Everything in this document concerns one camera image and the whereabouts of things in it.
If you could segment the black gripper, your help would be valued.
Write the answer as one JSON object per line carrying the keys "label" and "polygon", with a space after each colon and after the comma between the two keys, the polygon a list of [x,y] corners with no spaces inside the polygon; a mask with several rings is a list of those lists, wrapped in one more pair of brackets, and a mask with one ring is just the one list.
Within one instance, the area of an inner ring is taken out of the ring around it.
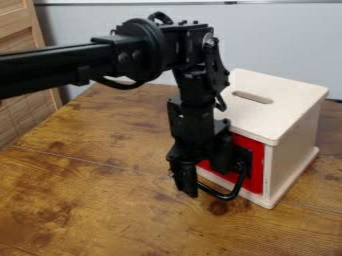
{"label": "black gripper", "polygon": [[226,174],[231,167],[232,136],[230,121],[214,118],[215,103],[184,102],[179,96],[167,102],[170,132],[174,145],[167,161],[175,185],[191,198],[198,197],[198,174],[195,165],[210,160],[215,172]]}

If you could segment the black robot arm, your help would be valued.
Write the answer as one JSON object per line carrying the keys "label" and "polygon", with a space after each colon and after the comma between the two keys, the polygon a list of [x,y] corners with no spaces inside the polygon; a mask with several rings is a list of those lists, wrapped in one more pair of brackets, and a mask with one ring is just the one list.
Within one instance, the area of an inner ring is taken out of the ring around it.
{"label": "black robot arm", "polygon": [[167,161],[176,187],[196,197],[200,190],[231,200],[239,190],[222,194],[198,181],[196,164],[207,160],[224,174],[230,168],[230,121],[214,119],[227,109],[220,96],[228,71],[219,55],[214,28],[194,21],[174,22],[162,12],[133,18],[105,37],[85,44],[0,54],[0,99],[95,81],[131,90],[171,71],[179,94],[168,100],[175,144]]}

